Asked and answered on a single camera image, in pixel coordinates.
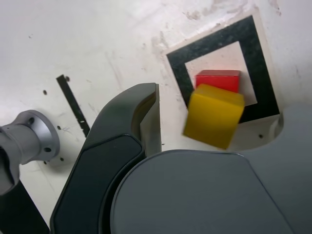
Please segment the gripper narrow dark grey left jaw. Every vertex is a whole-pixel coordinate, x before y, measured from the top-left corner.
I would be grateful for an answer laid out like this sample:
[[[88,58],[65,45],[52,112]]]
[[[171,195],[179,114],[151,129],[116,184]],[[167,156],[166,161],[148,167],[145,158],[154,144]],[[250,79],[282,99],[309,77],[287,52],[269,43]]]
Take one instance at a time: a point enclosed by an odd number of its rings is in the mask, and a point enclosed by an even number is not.
[[[159,85],[135,85],[97,116],[50,218],[53,234],[108,234],[125,175],[161,151]]]

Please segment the gripper broad grey right jaw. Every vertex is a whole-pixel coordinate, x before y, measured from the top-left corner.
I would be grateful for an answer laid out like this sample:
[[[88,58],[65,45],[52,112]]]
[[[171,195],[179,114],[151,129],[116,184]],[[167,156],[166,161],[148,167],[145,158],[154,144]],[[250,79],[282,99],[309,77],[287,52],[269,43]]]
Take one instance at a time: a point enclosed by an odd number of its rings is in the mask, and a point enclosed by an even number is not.
[[[115,193],[111,233],[311,233],[312,108],[280,119],[279,135],[255,149],[170,150],[137,164]]]

